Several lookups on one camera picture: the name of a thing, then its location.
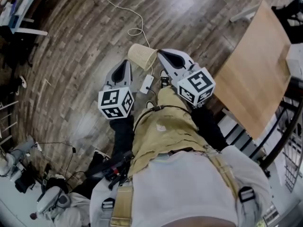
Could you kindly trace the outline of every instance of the person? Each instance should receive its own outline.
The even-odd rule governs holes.
[[[16,93],[19,95],[19,87],[27,88],[27,82],[25,81],[23,76],[20,76],[17,79],[13,79],[12,82],[6,85],[0,86],[0,102],[9,96],[11,93]]]
[[[279,19],[290,42],[292,44],[303,43],[303,25],[290,26],[288,22],[289,19],[293,19],[293,15],[303,11],[303,2],[301,0],[293,0],[287,6],[283,6],[283,8],[277,9],[276,6],[272,6],[271,9]]]
[[[94,188],[91,227],[254,227],[271,204],[268,179],[226,143],[206,107],[189,114],[168,78],[162,70],[158,106],[169,107],[148,101],[135,124],[132,115],[109,122],[112,157],[132,150],[134,158],[129,181],[110,190],[103,178]]]
[[[93,159],[88,167],[88,169],[93,168],[100,162],[109,159],[109,156],[105,153],[95,150]],[[82,184],[75,187],[71,193],[68,194],[71,205],[66,209],[59,207],[50,208],[47,211],[38,214],[30,214],[32,220],[37,218],[43,218],[49,221],[50,227],[81,227],[89,225],[89,203],[91,199],[91,194],[94,187],[99,182],[99,179],[85,179]],[[47,182],[46,189],[48,190],[53,186],[60,187],[66,194],[68,193],[68,188],[66,182],[62,178],[50,178]]]

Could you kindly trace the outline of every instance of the wire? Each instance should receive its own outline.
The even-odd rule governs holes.
[[[14,149],[14,150],[10,151],[9,153],[12,153],[12,152],[14,152],[14,151],[16,151],[16,150],[18,150],[18,151],[22,152],[22,154],[24,154],[24,151],[22,151],[22,150],[20,150],[20,149]]]
[[[70,166],[70,163],[71,163],[71,160],[72,160],[72,157],[74,156],[74,153],[72,153],[72,155],[71,155],[71,159],[70,159],[70,161],[69,161],[69,163],[68,163],[68,165],[67,165],[67,168],[66,168],[66,170],[65,170],[65,174],[64,174],[64,178],[66,177],[66,173],[67,173],[67,170],[68,170],[68,168],[69,168],[69,166]]]
[[[147,40],[147,38],[146,38],[146,35],[145,35],[145,32],[144,32],[144,30],[143,30],[143,25],[144,25],[143,17],[142,17],[140,14],[136,13],[135,11],[133,11],[133,10],[131,10],[131,9],[120,7],[120,6],[118,6],[118,5],[114,4],[114,3],[112,3],[110,0],[107,0],[107,1],[108,1],[111,5],[113,5],[114,7],[118,8],[118,9],[123,9],[123,10],[130,11],[130,12],[132,12],[132,13],[134,13],[135,15],[137,15],[137,16],[140,17],[140,19],[141,19],[141,28],[130,28],[130,29],[127,31],[127,33],[128,33],[129,36],[138,36],[138,35],[140,35],[140,34],[143,34],[143,35],[144,35],[144,38],[145,38],[145,41],[146,41],[148,47],[150,48],[150,47],[151,47],[151,46],[150,46],[150,43],[148,42],[148,40]],[[136,33],[136,34],[131,34],[130,32],[133,31],[133,30],[134,30],[134,31],[138,31],[138,33]]]
[[[83,171],[78,171],[78,172],[73,173],[65,182],[67,183],[72,177],[75,177],[75,175],[80,172],[83,172]]]
[[[151,90],[149,87],[147,88],[149,91],[151,91],[152,93],[154,93],[155,94],[155,97],[156,97],[156,102],[158,102],[158,97],[157,97],[157,94],[153,91],[153,90]]]

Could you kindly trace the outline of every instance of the tabletop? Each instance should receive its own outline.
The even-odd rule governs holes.
[[[215,77],[215,95],[253,139],[277,110],[290,72],[291,43],[271,8],[262,1],[243,38]]]
[[[27,5],[26,5],[26,7],[24,9],[23,14],[21,16],[19,16],[19,18],[18,18],[18,21],[16,23],[15,28],[11,28],[10,29],[13,34],[20,28],[21,22],[22,22],[22,20],[23,20],[23,18],[25,16],[25,14],[27,13],[29,7],[32,5],[33,1],[34,0],[28,0],[28,3],[27,3]]]

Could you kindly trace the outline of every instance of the white cloth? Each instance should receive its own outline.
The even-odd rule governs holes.
[[[132,227],[161,227],[188,217],[238,225],[235,198],[211,161],[180,151],[152,160],[133,177]]]
[[[68,196],[71,199],[69,208],[64,210],[57,207],[38,215],[38,217],[49,220],[49,227],[88,226],[90,200],[75,192],[69,193]]]
[[[271,193],[261,168],[235,146],[226,147],[222,157],[232,167],[236,181],[253,188],[259,211],[264,214],[271,203]],[[112,211],[104,212],[101,207],[105,199],[115,198],[117,185],[111,192],[108,184],[103,179],[93,190],[91,227],[109,226]],[[161,227],[189,216],[215,217],[248,227],[244,211],[255,211],[254,203],[245,210],[239,200],[236,203],[213,164],[194,152],[157,157],[133,176],[133,184],[132,227]]]

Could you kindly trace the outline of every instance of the white cube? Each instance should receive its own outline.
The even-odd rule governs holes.
[[[303,79],[303,44],[292,44],[286,62],[292,77]]]
[[[204,67],[178,81],[177,85],[178,95],[196,106],[213,94],[216,83]]]
[[[107,119],[127,118],[133,104],[134,98],[129,87],[99,92],[98,109]]]

